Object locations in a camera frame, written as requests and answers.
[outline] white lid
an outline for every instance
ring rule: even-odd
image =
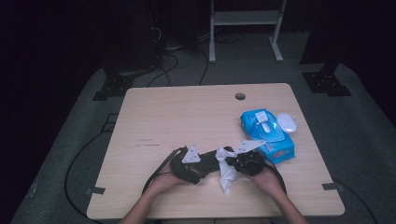
[[[289,114],[282,113],[277,116],[277,123],[285,133],[294,133],[297,129],[297,124],[294,118]]]

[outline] gray carpet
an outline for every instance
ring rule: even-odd
[[[217,44],[217,62],[208,66],[202,85],[289,83],[332,177],[360,195],[378,223],[394,223],[396,130],[363,88],[359,77],[344,65],[340,65],[335,74],[352,96],[329,97],[309,90],[302,72],[318,71],[321,65],[299,65],[307,38],[307,33],[279,36],[283,63],[276,62],[268,35],[245,35],[244,40],[236,43]],[[207,55],[208,45],[203,44],[200,48]],[[173,55],[177,56],[178,65],[168,73],[170,84],[198,85],[205,71],[204,54],[182,50]],[[174,64],[174,58],[164,56],[164,69]],[[161,72],[158,69],[137,78],[134,87],[146,87]],[[92,223],[66,200],[64,178],[78,152],[101,132],[108,114],[120,111],[122,97],[92,101],[105,79],[103,70],[92,75],[12,223]],[[162,76],[151,87],[167,85],[167,78]],[[86,191],[95,184],[110,137],[111,133],[98,135],[84,147],[70,169],[68,193],[83,213],[91,198]],[[350,190],[340,192],[340,196],[346,208],[343,215],[309,217],[311,223],[374,223],[362,202]],[[117,220],[103,222],[117,223]],[[274,222],[284,223],[284,220],[276,217]]]

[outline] wet wipes package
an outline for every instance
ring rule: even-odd
[[[289,134],[285,132],[287,129],[279,125],[271,112],[264,108],[246,111],[242,114],[241,121],[249,139],[265,141],[258,150],[270,161],[277,164],[294,158],[294,144]]]

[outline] dark background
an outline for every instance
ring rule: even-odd
[[[137,3],[0,1],[2,222],[12,219],[80,91],[102,67],[105,55],[115,54],[136,66],[151,65],[157,49],[151,45],[149,25],[171,23],[163,27],[164,35],[177,36],[183,29],[172,27],[187,26],[186,21],[196,34],[208,31],[208,0],[149,1],[147,17]],[[219,8],[227,4],[216,3]],[[172,11],[175,6],[186,10]],[[268,6],[276,6],[276,1]],[[235,5],[235,9],[261,7],[267,5],[259,0]],[[120,23],[125,18],[119,15],[129,14],[128,9],[131,17]],[[302,63],[323,63],[336,55],[360,76],[395,123],[395,9],[394,3],[382,1],[289,0],[281,32],[311,31]],[[184,16],[184,24],[174,23],[177,12]]]

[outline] wooden table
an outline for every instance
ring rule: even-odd
[[[244,93],[245,100],[235,95]],[[221,146],[238,147],[246,139],[240,116],[267,108],[275,115],[287,112],[298,128],[290,135],[295,159],[277,165],[288,194],[305,216],[339,216],[345,211],[326,165],[288,84],[191,86],[130,89],[126,93],[96,187],[88,217],[121,218],[139,198],[149,176],[176,148],[196,145],[199,153]],[[220,173],[197,185],[186,184],[160,195],[151,218],[276,217],[273,201],[244,176],[224,195]]]

